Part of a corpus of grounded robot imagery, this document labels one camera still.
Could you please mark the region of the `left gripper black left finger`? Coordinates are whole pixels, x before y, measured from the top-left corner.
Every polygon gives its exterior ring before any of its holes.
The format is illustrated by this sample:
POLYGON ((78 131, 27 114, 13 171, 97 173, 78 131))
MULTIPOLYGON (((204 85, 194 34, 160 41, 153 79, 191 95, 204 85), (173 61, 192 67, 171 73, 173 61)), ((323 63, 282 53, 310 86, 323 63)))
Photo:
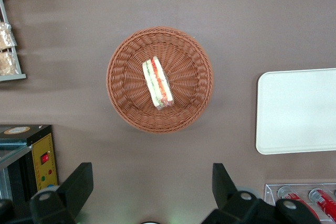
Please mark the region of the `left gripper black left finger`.
POLYGON ((92 164, 81 163, 60 186, 45 188, 30 200, 33 223, 76 223, 92 191, 92 164))

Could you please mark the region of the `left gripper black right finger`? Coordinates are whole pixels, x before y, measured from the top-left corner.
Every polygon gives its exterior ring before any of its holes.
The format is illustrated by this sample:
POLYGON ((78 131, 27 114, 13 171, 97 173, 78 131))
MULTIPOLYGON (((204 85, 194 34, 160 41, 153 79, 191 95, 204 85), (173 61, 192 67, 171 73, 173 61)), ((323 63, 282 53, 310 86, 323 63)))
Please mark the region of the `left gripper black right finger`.
POLYGON ((222 163, 214 163, 212 192, 217 208, 203 223, 274 223, 273 206, 253 193, 238 190, 222 163))

